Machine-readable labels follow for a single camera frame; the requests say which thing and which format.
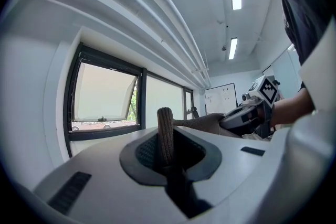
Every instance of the tree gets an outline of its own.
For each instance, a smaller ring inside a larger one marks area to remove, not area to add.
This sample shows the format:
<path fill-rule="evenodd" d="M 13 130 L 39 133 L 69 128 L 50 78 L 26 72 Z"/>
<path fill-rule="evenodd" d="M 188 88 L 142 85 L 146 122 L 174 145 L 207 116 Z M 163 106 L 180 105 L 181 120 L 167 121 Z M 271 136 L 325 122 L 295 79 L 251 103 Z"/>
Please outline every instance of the tree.
<path fill-rule="evenodd" d="M 128 121 L 135 121 L 137 119 L 136 117 L 136 107 L 137 107 L 137 93 L 136 89 L 133 91 L 132 99 L 131 99 L 131 104 L 130 108 L 128 110 Z"/>

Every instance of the black vent grille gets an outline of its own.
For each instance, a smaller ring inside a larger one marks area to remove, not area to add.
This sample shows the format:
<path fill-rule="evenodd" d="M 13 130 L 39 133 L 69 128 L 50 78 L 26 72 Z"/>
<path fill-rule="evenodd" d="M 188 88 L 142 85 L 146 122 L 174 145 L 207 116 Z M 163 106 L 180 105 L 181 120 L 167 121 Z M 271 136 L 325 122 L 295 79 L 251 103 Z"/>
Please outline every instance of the black vent grille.
<path fill-rule="evenodd" d="M 76 172 L 53 196 L 48 205 L 66 215 L 90 178 L 91 175 L 89 174 Z"/>
<path fill-rule="evenodd" d="M 149 169 L 154 170 L 157 156 L 157 135 L 153 136 L 151 139 L 148 139 L 146 142 L 142 143 L 135 151 L 136 158 L 138 161 L 148 167 Z"/>

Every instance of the glass pane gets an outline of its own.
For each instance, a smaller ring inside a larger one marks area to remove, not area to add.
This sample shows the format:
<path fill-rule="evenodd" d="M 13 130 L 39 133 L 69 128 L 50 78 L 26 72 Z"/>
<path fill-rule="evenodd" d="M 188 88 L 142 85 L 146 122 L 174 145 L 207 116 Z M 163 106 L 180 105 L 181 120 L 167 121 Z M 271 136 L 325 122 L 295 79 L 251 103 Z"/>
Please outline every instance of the glass pane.
<path fill-rule="evenodd" d="M 191 110 L 191 93 L 185 93 L 186 103 L 187 103 L 187 111 Z"/>
<path fill-rule="evenodd" d="M 281 83 L 278 89 L 283 97 L 293 98 L 299 90 L 299 84 L 287 50 L 272 63 L 272 67 L 276 80 Z"/>
<path fill-rule="evenodd" d="M 135 76 L 81 63 L 75 90 L 74 122 L 126 120 L 135 83 Z"/>
<path fill-rule="evenodd" d="M 137 123 L 137 85 L 134 87 L 132 94 L 131 104 L 128 110 L 127 120 L 123 121 L 105 121 L 105 122 L 72 122 L 72 131 L 88 131 L 88 130 L 103 130 L 103 129 L 112 129 L 124 126 L 132 126 Z"/>
<path fill-rule="evenodd" d="M 298 53 L 297 53 L 297 51 L 295 50 L 294 47 L 290 50 L 287 49 L 287 51 L 288 51 L 290 60 L 292 61 L 292 64 L 293 64 L 293 67 L 294 67 L 296 79 L 297 79 L 297 82 L 298 82 L 298 90 L 299 90 L 301 88 L 301 83 L 302 83 L 302 80 L 301 80 L 301 77 L 300 77 L 300 74 L 299 74 L 299 71 L 301 69 L 301 64 L 299 62 L 299 55 L 298 55 Z"/>
<path fill-rule="evenodd" d="M 174 119 L 183 120 L 182 88 L 167 82 L 147 77 L 146 85 L 146 128 L 157 126 L 157 110 L 170 108 Z"/>

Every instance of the black cap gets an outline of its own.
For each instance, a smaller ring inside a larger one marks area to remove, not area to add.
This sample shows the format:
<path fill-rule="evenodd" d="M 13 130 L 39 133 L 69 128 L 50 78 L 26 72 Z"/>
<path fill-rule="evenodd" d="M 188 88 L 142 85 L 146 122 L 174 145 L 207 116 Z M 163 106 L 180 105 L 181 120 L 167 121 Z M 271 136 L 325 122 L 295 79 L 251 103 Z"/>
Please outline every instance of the black cap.
<path fill-rule="evenodd" d="M 274 84 L 274 86 L 276 86 L 276 85 L 280 85 L 281 83 L 279 81 L 277 81 L 277 80 L 274 80 L 273 84 Z"/>

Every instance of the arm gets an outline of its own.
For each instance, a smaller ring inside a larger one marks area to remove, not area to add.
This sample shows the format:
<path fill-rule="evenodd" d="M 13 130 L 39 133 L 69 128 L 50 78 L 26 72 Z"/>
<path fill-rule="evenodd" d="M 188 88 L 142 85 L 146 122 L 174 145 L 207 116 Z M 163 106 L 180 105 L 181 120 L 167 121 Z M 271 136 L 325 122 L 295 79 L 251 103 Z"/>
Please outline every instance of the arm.
<path fill-rule="evenodd" d="M 314 110 L 313 102 L 306 88 L 302 88 L 295 97 L 283 99 L 274 104 L 271 127 L 277 124 L 291 124 Z"/>

